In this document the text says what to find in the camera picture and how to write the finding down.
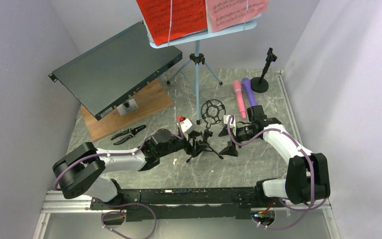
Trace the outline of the black tripod mic stand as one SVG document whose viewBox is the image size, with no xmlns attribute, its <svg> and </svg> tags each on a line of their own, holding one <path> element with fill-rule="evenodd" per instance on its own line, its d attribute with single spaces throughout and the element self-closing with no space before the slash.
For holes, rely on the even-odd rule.
<svg viewBox="0 0 382 239">
<path fill-rule="evenodd" d="M 210 99 L 204 102 L 200 108 L 200 116 L 201 119 L 205 123 L 205 129 L 203 132 L 201 132 L 201 136 L 197 139 L 192 139 L 191 146 L 194 141 L 203 141 L 206 143 L 208 142 L 208 139 L 213 136 L 213 132 L 210 130 L 210 128 L 213 125 L 219 124 L 221 122 L 221 115 L 226 114 L 226 108 L 222 101 L 218 99 Z M 221 156 L 215 149 L 213 149 L 210 144 L 209 148 L 207 148 L 203 152 L 212 152 L 215 155 L 217 155 L 221 160 L 223 160 L 223 156 Z M 186 160 L 186 163 L 190 163 L 190 161 L 193 158 L 190 155 L 190 158 Z"/>
</svg>

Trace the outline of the pink microphone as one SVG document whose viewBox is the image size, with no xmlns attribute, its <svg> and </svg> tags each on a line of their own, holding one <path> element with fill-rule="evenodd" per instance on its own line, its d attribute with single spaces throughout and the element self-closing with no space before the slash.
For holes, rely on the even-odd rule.
<svg viewBox="0 0 382 239">
<path fill-rule="evenodd" d="M 242 119 L 247 118 L 246 114 L 246 109 L 245 109 L 245 103 L 243 100 L 243 95 L 242 95 L 242 87 L 241 87 L 241 82 L 238 80 L 235 80 L 233 82 L 233 90 L 235 93 L 236 101 L 237 101 L 237 106 L 241 115 Z"/>
</svg>

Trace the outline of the purple microphone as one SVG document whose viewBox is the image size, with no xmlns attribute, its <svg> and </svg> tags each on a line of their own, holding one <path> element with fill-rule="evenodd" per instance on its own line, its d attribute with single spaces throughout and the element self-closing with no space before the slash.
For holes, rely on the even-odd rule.
<svg viewBox="0 0 382 239">
<path fill-rule="evenodd" d="M 243 78 L 241 80 L 241 85 L 242 87 L 244 88 L 245 90 L 245 93 L 247 95 L 247 99 L 250 103 L 250 106 L 256 106 L 257 105 L 257 102 L 256 102 L 256 99 L 255 99 L 255 96 L 254 96 L 254 93 L 253 93 L 253 90 L 252 90 L 252 87 L 251 87 L 251 81 L 249 78 Z"/>
</svg>

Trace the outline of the black round-base mic stand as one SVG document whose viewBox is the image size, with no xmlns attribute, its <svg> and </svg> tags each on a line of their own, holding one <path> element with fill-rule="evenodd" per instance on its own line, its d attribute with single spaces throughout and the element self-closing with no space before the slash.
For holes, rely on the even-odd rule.
<svg viewBox="0 0 382 239">
<path fill-rule="evenodd" d="M 277 56 L 273 53 L 273 48 L 269 48 L 267 51 L 266 63 L 263 67 L 262 73 L 260 77 L 254 77 L 251 79 L 251 89 L 256 93 L 264 93 L 269 88 L 269 83 L 265 79 L 265 75 L 267 74 L 269 67 L 272 62 L 277 60 Z"/>
</svg>

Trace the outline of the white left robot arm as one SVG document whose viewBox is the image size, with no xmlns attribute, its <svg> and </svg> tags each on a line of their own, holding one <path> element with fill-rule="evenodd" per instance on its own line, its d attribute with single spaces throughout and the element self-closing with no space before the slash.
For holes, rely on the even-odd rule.
<svg viewBox="0 0 382 239">
<path fill-rule="evenodd" d="M 147 171 L 159 165 L 162 157 L 180 150 L 190 158 L 197 157 L 208 148 L 211 136 L 207 129 L 175 135 L 162 128 L 145 138 L 138 148 L 129 150 L 105 150 L 85 142 L 53 165 L 56 179 L 52 187 L 62 191 L 65 199 L 88 195 L 117 209 L 123 202 L 120 186 L 115 180 L 102 178 L 102 174 Z"/>
</svg>

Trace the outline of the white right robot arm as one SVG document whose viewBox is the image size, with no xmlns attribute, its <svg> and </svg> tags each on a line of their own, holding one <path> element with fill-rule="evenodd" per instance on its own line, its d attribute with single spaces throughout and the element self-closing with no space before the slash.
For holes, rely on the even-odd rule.
<svg viewBox="0 0 382 239">
<path fill-rule="evenodd" d="M 271 145 L 287 165 L 284 179 L 265 179 L 256 183 L 256 204 L 265 207 L 277 198 L 312 206 L 316 200 L 329 198 L 331 190 L 326 156 L 305 148 L 277 118 L 267 117 L 262 106 L 249 107 L 247 113 L 249 122 L 242 127 L 237 126 L 238 121 L 233 115 L 223 116 L 223 130 L 219 136 L 228 136 L 230 141 L 221 153 L 237 156 L 237 146 L 243 147 L 261 139 Z"/>
</svg>

